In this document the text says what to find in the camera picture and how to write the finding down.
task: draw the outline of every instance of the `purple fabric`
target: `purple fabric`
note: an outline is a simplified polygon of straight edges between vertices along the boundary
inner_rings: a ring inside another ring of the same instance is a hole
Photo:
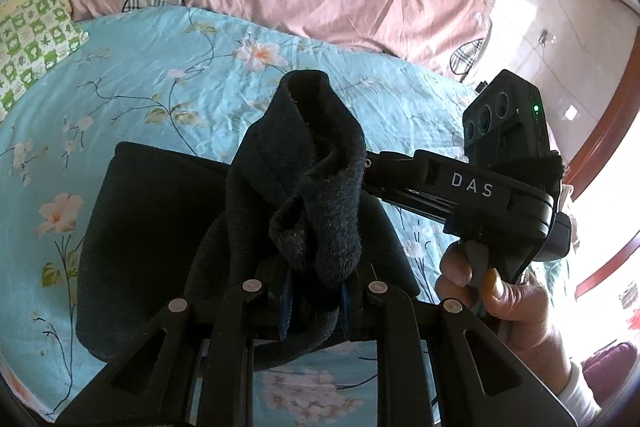
[[[638,348],[630,342],[620,343],[593,355],[582,363],[587,385],[598,405],[617,393],[636,363]]]

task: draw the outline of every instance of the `silver bolt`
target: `silver bolt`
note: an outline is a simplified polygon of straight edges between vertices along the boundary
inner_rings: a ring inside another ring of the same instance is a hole
[[[174,299],[169,303],[169,311],[180,313],[187,309],[187,301],[184,299]]]
[[[386,283],[383,283],[382,281],[371,281],[369,283],[369,291],[371,293],[386,293],[388,289],[389,286],[387,286]]]
[[[257,279],[247,279],[242,283],[242,289],[246,292],[257,292],[262,288],[262,283]]]
[[[449,313],[460,313],[462,311],[462,304],[455,299],[447,299],[442,307]]]

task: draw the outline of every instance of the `folded black garment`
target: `folded black garment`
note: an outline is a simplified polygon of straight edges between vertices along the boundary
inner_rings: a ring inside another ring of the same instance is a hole
[[[340,286],[361,256],[417,296],[396,232],[361,189],[365,158],[361,127],[321,71],[283,77],[230,166],[119,144],[84,240],[78,339],[109,360],[171,299],[220,297],[274,255],[292,269],[295,323],[257,347],[257,369],[339,340]]]

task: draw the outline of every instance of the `white sleeve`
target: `white sleeve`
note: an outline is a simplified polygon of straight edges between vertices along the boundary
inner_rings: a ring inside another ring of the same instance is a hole
[[[569,383],[560,393],[558,399],[574,415],[578,427],[586,427],[593,422],[600,412],[600,406],[593,399],[593,393],[582,375],[582,366],[571,361],[571,377]]]

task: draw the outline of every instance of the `green checkered pillow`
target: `green checkered pillow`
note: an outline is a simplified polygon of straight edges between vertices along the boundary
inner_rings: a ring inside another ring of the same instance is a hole
[[[28,0],[0,20],[0,121],[36,80],[88,39],[61,0]]]

